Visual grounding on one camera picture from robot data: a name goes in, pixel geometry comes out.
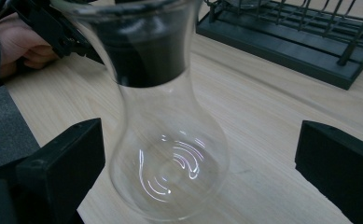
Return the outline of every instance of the gray fabric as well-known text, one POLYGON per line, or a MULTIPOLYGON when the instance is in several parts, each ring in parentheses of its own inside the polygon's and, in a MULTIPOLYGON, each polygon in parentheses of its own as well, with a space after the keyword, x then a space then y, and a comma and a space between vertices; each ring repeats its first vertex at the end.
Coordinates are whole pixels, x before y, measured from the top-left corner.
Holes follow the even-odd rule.
POLYGON ((5 86, 0 87, 0 165, 26 157, 39 149, 5 86))

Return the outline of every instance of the hand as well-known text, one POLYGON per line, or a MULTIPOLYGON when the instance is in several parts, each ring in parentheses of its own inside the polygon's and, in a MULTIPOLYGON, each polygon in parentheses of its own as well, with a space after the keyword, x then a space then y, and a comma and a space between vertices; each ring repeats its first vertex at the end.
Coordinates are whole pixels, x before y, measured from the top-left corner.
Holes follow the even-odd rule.
POLYGON ((52 47, 30 26, 13 13, 0 20, 1 66, 0 77, 16 72, 16 61, 23 57, 24 65, 41 69, 58 59, 52 47))

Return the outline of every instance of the finger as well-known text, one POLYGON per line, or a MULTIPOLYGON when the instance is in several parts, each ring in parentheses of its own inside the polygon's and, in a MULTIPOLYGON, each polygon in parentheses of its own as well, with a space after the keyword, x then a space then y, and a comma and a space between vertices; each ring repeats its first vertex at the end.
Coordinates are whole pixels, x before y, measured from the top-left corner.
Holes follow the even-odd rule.
POLYGON ((58 56, 53 52, 49 55, 41 55, 41 54, 37 54, 31 50, 28 50, 23 55, 23 57, 33 63, 48 63, 50 61, 54 61, 54 60, 58 59, 58 56))
POLYGON ((47 65, 46 63, 36 63, 29 60, 24 61, 24 65, 33 69, 41 69, 47 65))
POLYGON ((15 12, 0 20, 0 32, 11 27, 22 27, 25 29, 31 29, 24 21, 19 18, 19 15, 15 12))
POLYGON ((56 53, 53 51, 52 46, 47 45, 40 45, 36 46, 30 49, 30 51, 42 55, 42 56, 49 56, 49 55, 55 55, 56 53))
POLYGON ((0 45, 1 64, 7 64, 19 59, 28 49, 48 43, 30 29, 12 27, 0 33, 0 45))

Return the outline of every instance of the black rack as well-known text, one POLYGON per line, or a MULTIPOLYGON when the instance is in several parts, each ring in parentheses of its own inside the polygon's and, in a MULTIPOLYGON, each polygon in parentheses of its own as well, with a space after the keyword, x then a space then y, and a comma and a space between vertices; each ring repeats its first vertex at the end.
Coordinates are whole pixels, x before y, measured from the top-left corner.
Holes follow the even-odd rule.
POLYGON ((257 0, 255 8, 235 1, 204 0, 210 11, 196 33, 345 90, 363 70, 363 18, 350 13, 356 0, 324 0, 320 8, 313 0, 257 0))

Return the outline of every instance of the metal rack wire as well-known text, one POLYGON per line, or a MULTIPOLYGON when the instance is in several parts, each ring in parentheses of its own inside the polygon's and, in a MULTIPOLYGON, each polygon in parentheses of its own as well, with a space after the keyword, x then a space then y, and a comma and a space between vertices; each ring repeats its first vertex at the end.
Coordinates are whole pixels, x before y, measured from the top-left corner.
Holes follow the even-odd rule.
POLYGON ((243 1, 204 0, 196 32, 345 90, 363 70, 363 0, 243 1))

